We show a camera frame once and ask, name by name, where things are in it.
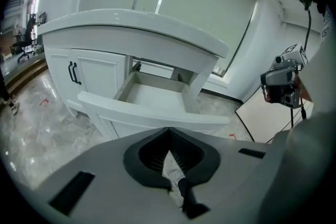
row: camcorder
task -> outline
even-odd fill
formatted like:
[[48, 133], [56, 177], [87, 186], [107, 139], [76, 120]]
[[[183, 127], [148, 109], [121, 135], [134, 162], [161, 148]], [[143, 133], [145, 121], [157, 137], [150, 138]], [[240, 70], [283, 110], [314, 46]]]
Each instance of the camcorder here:
[[270, 70], [260, 75], [265, 101], [267, 92], [270, 103], [280, 103], [292, 109], [300, 108], [300, 89], [295, 84], [295, 76], [307, 63], [306, 53], [300, 44], [288, 47], [276, 56]]

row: white cabinet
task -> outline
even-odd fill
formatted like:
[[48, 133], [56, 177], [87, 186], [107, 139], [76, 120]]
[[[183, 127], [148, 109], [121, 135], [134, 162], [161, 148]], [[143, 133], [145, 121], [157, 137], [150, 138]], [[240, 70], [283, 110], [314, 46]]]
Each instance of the white cabinet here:
[[45, 52], [51, 77], [63, 102], [68, 108], [82, 110], [77, 99], [82, 88], [74, 82], [73, 71], [76, 72], [76, 67], [71, 49], [46, 49]]
[[70, 113], [85, 112], [80, 91], [113, 98], [129, 72], [125, 55], [81, 49], [46, 49], [50, 74]]
[[86, 91], [113, 98], [127, 75], [126, 56], [78, 49], [73, 49], [72, 53]]
[[78, 99], [109, 139], [160, 127], [214, 134], [229, 122], [227, 117], [201, 115], [186, 83], [141, 72], [132, 72], [113, 99], [84, 91]]

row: open drawer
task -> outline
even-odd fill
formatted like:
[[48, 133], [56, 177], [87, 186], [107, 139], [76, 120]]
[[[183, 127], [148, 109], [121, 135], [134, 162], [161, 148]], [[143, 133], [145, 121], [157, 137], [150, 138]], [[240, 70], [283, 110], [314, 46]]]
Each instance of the open drawer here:
[[160, 127], [214, 134], [228, 117], [201, 115], [187, 84], [132, 72], [114, 99], [80, 92], [78, 100], [98, 130], [114, 139]]

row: cable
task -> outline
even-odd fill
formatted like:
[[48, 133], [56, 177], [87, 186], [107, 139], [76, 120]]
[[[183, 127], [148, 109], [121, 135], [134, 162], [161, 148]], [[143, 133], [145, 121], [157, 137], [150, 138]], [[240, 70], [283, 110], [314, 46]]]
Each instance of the cable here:
[[290, 123], [293, 128], [294, 127], [293, 109], [290, 109]]
[[[308, 11], [309, 22], [308, 22], [308, 30], [307, 30], [307, 34], [306, 34], [306, 41], [304, 42], [305, 47], [303, 48], [305, 53], [306, 53], [307, 42], [308, 42], [308, 37], [309, 37], [309, 32], [310, 32], [310, 27], [311, 27], [311, 16], [310, 16], [309, 8], [307, 9], [307, 11]], [[307, 113], [306, 113], [306, 110], [304, 109], [302, 98], [300, 98], [300, 99], [301, 99], [301, 105], [302, 105], [302, 107], [301, 107], [302, 120], [305, 120], [307, 118]]]
[[[298, 113], [300, 113], [300, 111], [296, 112], [296, 114], [293, 115], [293, 118], [295, 118], [295, 117], [297, 116]], [[280, 130], [280, 132], [282, 132], [282, 131], [287, 127], [288, 124], [289, 124], [289, 123], [287, 123], [286, 126], [283, 127], [283, 128]]]
[[303, 48], [303, 50], [306, 52], [306, 48], [307, 48], [307, 42], [308, 42], [308, 37], [309, 37], [309, 32], [310, 32], [310, 27], [311, 27], [311, 16], [310, 16], [310, 10], [307, 9], [308, 11], [308, 17], [309, 17], [309, 22], [308, 22], [308, 31], [307, 31], [307, 34], [306, 34], [306, 41], [304, 42], [305, 43], [305, 47]]

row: marble floor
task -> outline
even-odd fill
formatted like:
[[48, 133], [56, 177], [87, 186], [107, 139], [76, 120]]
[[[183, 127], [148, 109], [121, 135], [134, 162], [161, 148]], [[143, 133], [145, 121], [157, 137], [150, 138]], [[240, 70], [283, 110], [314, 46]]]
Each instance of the marble floor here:
[[[36, 189], [51, 173], [85, 150], [106, 141], [83, 114], [73, 118], [63, 105], [49, 71], [32, 80], [17, 95], [20, 109], [0, 115], [0, 157], [18, 182]], [[230, 123], [216, 136], [238, 140], [251, 138], [235, 110], [238, 103], [200, 93], [197, 101], [204, 114], [224, 115]]]
[[23, 54], [23, 52], [21, 52], [17, 55], [13, 55], [12, 57], [5, 60], [4, 62], [0, 63], [1, 72], [4, 75], [4, 77], [6, 77], [11, 72], [16, 70], [18, 67], [24, 65], [25, 62], [31, 61], [36, 56], [38, 56], [38, 54], [35, 54], [35, 55], [29, 54], [29, 59], [27, 59], [27, 57], [23, 57], [23, 58], [21, 58], [20, 63], [18, 63], [17, 60], [22, 54]]

